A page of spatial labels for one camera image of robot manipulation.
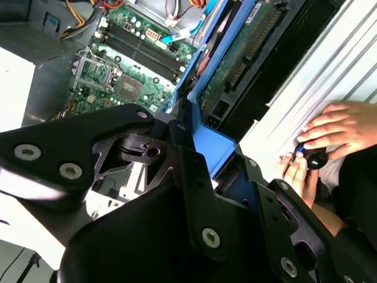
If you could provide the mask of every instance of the metal screw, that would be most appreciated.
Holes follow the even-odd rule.
[[[346,281],[346,283],[355,283],[354,280],[348,275],[344,275],[343,278]]]
[[[250,163],[251,166],[253,166],[253,167],[257,167],[257,166],[258,166],[257,163],[256,163],[254,160],[252,160],[252,159],[249,159],[249,163]]]
[[[289,187],[287,186],[287,184],[285,184],[285,183],[283,183],[283,182],[280,182],[280,184],[281,184],[281,186],[282,186],[282,188],[283,188],[284,190],[288,190],[288,189],[289,189]]]
[[[146,113],[142,112],[142,111],[138,111],[137,114],[141,117],[141,118],[147,118],[148,115],[146,115]]]
[[[64,163],[59,167],[60,175],[69,179],[74,180],[82,175],[82,168],[75,163]]]
[[[297,277],[297,269],[296,266],[293,264],[293,262],[289,259],[283,256],[280,260],[280,264],[282,265],[285,272],[288,273],[289,276],[292,278]]]
[[[32,144],[20,144],[14,149],[14,155],[22,160],[33,161],[41,157],[42,151]]]
[[[215,230],[211,228],[204,228],[201,232],[201,236],[203,237],[203,241],[207,246],[214,249],[220,246],[220,237]]]
[[[180,129],[182,129],[182,130],[184,130],[184,131],[185,131],[185,129],[186,129],[185,126],[182,125],[182,124],[178,124],[177,126],[178,126],[178,128],[180,128]]]

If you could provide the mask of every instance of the orange wire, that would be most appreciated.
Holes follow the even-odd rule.
[[[124,0],[121,0],[120,3],[119,3],[119,0],[117,0],[115,3],[113,3],[112,5],[110,4],[107,4],[106,2],[104,2],[104,5],[107,7],[107,8],[110,8],[110,9],[118,9],[121,5],[123,5],[124,3]]]

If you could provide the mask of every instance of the white sticker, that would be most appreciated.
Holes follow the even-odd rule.
[[[155,112],[157,111],[158,107],[152,104],[151,107],[149,107],[149,109],[150,109],[153,113],[155,113]]]
[[[262,5],[262,3],[255,4],[254,9],[252,9],[250,15],[247,17],[247,20],[246,20],[245,24],[250,25],[250,23],[254,19],[255,15],[258,13],[258,10],[261,7],[261,5]]]

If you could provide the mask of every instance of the chip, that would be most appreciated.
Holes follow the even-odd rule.
[[[121,96],[135,102],[141,90],[142,83],[131,78],[128,75],[121,75],[118,79],[118,84],[115,91]]]

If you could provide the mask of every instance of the expansion slot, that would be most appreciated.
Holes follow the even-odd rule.
[[[134,49],[135,54],[142,52],[152,60],[168,67],[176,74],[182,74],[180,71],[181,64],[179,62],[172,59],[168,55],[159,52],[157,49],[150,47],[146,42],[135,37],[133,34],[123,30],[122,28],[118,26],[111,26],[108,30],[108,38],[104,42],[107,43],[110,38],[115,38],[115,40],[122,41],[124,44],[127,44],[129,47]]]
[[[277,20],[279,19],[279,16],[282,14],[280,10],[275,9],[270,16],[265,20],[263,26],[260,28],[260,32],[254,42],[251,42],[251,49],[249,50],[249,53],[246,55],[246,58],[251,60],[252,56],[255,55],[255,52],[258,50],[264,39],[267,37]]]
[[[263,24],[260,25],[258,30],[255,32],[256,36],[253,37],[253,39],[248,43],[248,46],[251,46],[251,48],[245,53],[245,58],[247,60],[252,60],[253,56],[257,53],[258,49],[262,45],[263,41],[266,39],[269,32],[274,27],[275,23],[277,23],[277,20],[279,19],[280,15],[282,14],[281,11],[274,9],[270,15],[263,21]],[[237,66],[232,70],[231,75],[228,79],[228,83],[234,87],[239,78],[244,73],[244,70],[247,68],[247,66],[250,65],[250,62],[246,64],[244,61],[240,61]]]
[[[108,38],[106,40],[106,44],[116,50],[119,53],[126,55],[127,57],[131,58],[135,62],[147,67],[151,71],[155,72],[156,74],[174,82],[176,78],[175,72],[172,72],[169,68],[161,65],[145,56],[143,53],[137,52],[134,48],[130,47],[123,42],[116,40],[115,38]]]

